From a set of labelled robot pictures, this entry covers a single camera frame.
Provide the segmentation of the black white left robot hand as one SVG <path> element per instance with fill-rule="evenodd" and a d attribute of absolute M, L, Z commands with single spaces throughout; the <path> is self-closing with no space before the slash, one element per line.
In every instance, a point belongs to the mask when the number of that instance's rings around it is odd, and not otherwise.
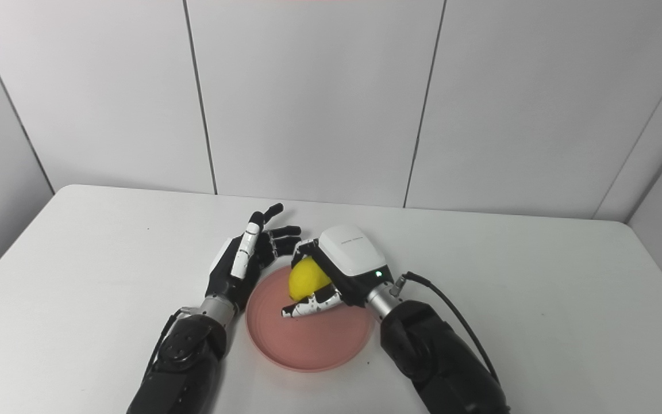
<path fill-rule="evenodd" d="M 283 204 L 271 205 L 265 212 L 257 210 L 243 232 L 226 241 L 211 265 L 206 297 L 226 299 L 237 312 L 246 309 L 263 270 L 281 257 L 292 256 L 302 241 L 299 226 L 266 228 L 283 210 Z"/>

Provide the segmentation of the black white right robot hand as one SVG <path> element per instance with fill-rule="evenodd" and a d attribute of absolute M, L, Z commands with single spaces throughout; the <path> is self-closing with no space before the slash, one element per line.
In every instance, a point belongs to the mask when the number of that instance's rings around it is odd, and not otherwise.
<path fill-rule="evenodd" d="M 337 225 L 318 238 L 300 241 L 292 255 L 291 269 L 310 257 L 329 277 L 326 286 L 281 310 L 284 318 L 325 312 L 346 304 L 371 310 L 379 321 L 400 304 L 391 294 L 394 279 L 380 249 L 356 225 Z"/>

